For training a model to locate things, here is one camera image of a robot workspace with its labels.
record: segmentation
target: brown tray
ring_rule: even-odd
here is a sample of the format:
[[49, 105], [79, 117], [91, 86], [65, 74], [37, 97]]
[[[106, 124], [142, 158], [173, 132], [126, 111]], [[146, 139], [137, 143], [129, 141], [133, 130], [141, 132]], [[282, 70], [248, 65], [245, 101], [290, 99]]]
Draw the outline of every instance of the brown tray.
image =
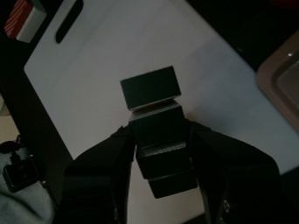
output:
[[260, 67], [257, 83], [299, 131], [299, 31]]

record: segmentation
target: white cutting board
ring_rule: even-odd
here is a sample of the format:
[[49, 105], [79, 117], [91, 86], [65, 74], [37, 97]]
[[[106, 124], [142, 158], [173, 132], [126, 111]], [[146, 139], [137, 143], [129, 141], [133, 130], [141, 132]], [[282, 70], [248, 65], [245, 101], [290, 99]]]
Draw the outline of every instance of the white cutting board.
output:
[[[74, 3], [63, 2], [25, 67], [74, 157], [127, 125], [121, 80], [174, 66], [187, 117], [254, 144], [284, 172], [299, 164], [299, 137], [253, 70], [185, 1], [87, 0], [57, 44]], [[129, 224], [183, 223], [202, 212], [198, 189], [154, 199], [134, 163]]]

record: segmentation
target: small black box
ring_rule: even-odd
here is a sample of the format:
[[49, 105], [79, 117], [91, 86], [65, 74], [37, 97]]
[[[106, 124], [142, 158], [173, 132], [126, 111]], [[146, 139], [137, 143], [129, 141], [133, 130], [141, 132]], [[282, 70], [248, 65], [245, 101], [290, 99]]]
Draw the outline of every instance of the small black box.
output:
[[193, 168], [190, 153], [185, 141], [138, 148], [137, 162], [145, 179], [173, 175]]
[[187, 122], [177, 101], [162, 102], [134, 112], [130, 125], [139, 148], [185, 139]]
[[182, 94], [173, 66], [122, 80], [121, 84], [130, 110], [138, 110]]
[[149, 180], [154, 196], [159, 199], [198, 187], [194, 170]]

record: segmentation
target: red object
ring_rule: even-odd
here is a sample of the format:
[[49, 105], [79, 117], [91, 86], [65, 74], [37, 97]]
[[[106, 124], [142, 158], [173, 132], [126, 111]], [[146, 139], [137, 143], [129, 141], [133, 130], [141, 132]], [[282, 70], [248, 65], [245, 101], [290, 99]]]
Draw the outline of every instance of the red object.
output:
[[5, 31], [10, 39], [17, 39], [18, 33], [21, 32], [25, 21], [29, 18], [34, 4], [30, 0], [18, 0], [14, 5], [14, 10], [6, 21]]
[[280, 6], [281, 8], [289, 10], [298, 10], [299, 9], [299, 0], [270, 0], [270, 2]]

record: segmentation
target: stacked black object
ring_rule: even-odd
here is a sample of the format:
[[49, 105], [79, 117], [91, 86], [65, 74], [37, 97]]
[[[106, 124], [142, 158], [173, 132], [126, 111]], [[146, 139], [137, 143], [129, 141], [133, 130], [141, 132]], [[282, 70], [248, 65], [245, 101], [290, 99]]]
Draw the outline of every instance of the stacked black object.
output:
[[198, 186], [186, 143], [189, 124], [174, 98], [182, 94], [170, 66], [122, 80], [133, 116], [137, 162], [157, 198]]

